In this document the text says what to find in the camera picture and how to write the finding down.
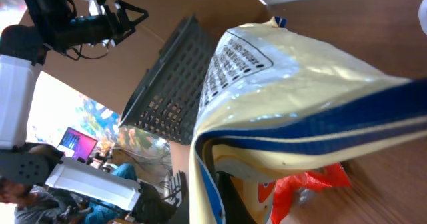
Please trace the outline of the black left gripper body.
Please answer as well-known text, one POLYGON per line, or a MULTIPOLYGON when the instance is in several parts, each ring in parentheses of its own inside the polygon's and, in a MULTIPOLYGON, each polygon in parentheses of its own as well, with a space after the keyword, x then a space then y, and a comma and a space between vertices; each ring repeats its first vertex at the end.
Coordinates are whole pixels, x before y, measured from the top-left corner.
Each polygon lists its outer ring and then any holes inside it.
POLYGON ((55 51, 66 51, 82 44, 96 45, 110 41, 116 46, 135 33, 137 20, 131 20, 128 11, 137 11, 129 3, 117 3, 114 13, 107 5, 104 13, 95 16, 75 17, 67 4, 49 8, 49 45, 55 51))

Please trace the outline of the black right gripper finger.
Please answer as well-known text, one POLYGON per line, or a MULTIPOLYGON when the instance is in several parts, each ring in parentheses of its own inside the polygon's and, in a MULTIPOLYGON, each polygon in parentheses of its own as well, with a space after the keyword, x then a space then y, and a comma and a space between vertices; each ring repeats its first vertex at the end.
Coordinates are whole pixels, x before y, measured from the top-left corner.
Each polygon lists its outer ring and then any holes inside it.
POLYGON ((217 174, 217 188, 225 209, 226 224, 256 224, 239 196, 231 175, 223 171, 217 174))

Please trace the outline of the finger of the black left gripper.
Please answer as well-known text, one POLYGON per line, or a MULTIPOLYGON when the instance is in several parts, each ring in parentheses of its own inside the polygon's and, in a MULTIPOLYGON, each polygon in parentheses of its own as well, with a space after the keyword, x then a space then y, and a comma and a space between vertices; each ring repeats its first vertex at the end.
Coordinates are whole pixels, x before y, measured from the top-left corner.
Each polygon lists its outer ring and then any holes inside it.
POLYGON ((117 17, 123 27, 136 27, 149 17, 149 12, 147 10, 136 7, 122 0, 116 0, 115 6, 117 9, 117 17), (127 11, 133 11, 140 13, 141 15, 137 19, 131 20, 127 15, 127 11))

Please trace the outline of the red snack bag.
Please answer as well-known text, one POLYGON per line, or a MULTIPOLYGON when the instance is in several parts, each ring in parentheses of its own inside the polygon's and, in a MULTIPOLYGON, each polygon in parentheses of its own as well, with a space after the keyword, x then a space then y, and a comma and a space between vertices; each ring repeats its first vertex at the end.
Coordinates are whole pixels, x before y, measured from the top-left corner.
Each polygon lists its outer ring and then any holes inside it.
POLYGON ((293 204, 303 203, 324 189, 350 186, 350 179, 339 163, 284 177, 276 181, 270 220, 279 224, 293 204))

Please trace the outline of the cream snack bag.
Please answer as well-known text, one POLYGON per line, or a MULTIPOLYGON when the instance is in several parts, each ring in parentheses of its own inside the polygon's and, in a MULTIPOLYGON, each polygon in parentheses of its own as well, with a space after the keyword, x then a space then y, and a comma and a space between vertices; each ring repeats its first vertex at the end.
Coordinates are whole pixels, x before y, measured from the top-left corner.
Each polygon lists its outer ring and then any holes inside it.
POLYGON ((277 19, 228 29, 211 58, 189 156, 189 220, 226 223, 217 173, 256 223, 278 179, 426 135, 426 81, 387 75, 277 19))

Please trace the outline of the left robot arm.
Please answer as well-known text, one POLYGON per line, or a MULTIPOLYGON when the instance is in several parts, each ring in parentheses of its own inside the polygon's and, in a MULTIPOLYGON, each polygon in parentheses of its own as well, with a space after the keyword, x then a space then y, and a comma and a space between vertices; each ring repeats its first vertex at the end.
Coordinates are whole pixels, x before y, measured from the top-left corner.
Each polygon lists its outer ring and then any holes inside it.
POLYGON ((1 34, 1 176, 24 185, 47 185, 133 211, 141 185, 94 169, 60 151, 33 154, 26 141, 35 85, 49 51, 82 58, 84 44, 116 46, 149 13, 125 1, 111 11, 105 0, 87 0, 89 16, 78 17, 73 0, 24 0, 32 26, 11 25, 1 34))

